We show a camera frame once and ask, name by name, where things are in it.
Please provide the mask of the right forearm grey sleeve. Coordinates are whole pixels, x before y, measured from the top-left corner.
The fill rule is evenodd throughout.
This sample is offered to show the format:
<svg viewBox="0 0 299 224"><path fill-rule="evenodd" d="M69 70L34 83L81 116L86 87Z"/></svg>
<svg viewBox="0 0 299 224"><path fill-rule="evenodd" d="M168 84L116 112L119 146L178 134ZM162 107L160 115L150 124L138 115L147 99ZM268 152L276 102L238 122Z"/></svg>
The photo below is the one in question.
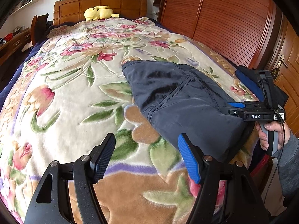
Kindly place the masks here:
<svg viewBox="0 0 299 224"><path fill-rule="evenodd" d="M293 195L298 190L298 138L293 133L290 133L290 138L284 146L278 164L278 174L283 196Z"/></svg>

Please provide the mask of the person's right hand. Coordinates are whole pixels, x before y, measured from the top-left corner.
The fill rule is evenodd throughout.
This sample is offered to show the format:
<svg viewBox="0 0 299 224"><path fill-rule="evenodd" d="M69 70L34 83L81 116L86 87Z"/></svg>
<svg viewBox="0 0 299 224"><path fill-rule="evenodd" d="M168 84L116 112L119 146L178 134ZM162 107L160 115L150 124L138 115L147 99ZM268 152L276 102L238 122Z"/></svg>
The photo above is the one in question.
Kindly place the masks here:
<svg viewBox="0 0 299 224"><path fill-rule="evenodd" d="M260 146L263 150L267 150L269 147L268 138L266 134L262 131L259 122L255 124L256 130L258 131L258 138L260 142ZM290 139L290 129L286 122L284 124L280 124L277 121L272 121L270 123L266 123L264 125L267 131L276 131L278 133L278 150L280 150L285 143Z"/></svg>

